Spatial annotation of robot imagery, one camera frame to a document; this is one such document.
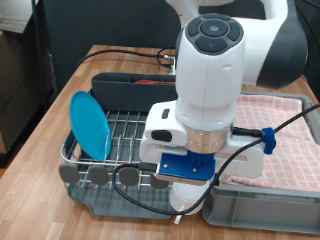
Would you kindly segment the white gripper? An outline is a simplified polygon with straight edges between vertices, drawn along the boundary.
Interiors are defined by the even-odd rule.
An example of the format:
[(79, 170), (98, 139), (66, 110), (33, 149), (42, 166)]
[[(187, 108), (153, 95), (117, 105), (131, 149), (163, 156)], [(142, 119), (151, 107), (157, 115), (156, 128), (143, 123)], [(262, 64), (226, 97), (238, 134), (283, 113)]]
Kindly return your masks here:
[[(177, 177), (183, 179), (210, 179), (234, 153), (255, 138), (232, 136), (227, 145), (213, 154), (198, 154), (185, 147), (167, 146), (153, 143), (146, 137), (140, 144), (140, 159), (143, 162), (158, 165), (159, 178)], [(264, 144), (258, 143), (239, 153), (219, 177), (218, 186), (222, 186), (231, 175), (257, 178), (262, 175), (264, 166)]]

